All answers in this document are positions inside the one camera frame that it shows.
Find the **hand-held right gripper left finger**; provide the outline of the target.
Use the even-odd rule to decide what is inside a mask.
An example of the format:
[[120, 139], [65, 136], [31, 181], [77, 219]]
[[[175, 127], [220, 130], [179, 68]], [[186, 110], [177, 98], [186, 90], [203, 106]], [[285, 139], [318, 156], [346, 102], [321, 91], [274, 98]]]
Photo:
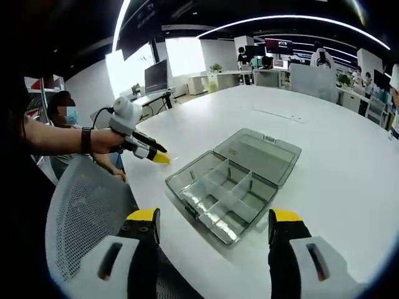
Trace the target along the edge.
[[159, 208], [128, 215], [116, 236], [82, 258], [74, 298], [156, 298], [159, 226]]

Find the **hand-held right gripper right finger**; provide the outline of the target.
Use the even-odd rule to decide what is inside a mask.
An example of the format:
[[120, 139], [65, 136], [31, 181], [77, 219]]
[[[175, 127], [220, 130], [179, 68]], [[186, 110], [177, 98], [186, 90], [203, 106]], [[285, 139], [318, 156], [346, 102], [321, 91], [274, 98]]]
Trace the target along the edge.
[[268, 235], [272, 298], [357, 298], [366, 289], [350, 276], [338, 251], [311, 236], [297, 213], [270, 209]]

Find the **person's left hand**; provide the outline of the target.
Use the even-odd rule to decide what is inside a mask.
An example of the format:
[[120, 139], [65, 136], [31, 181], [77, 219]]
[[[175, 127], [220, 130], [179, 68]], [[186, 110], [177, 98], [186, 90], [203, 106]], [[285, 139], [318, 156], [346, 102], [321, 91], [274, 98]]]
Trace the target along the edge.
[[117, 150], [125, 141], [125, 136], [113, 131], [111, 128], [92, 130], [90, 133], [91, 152], [108, 154]]

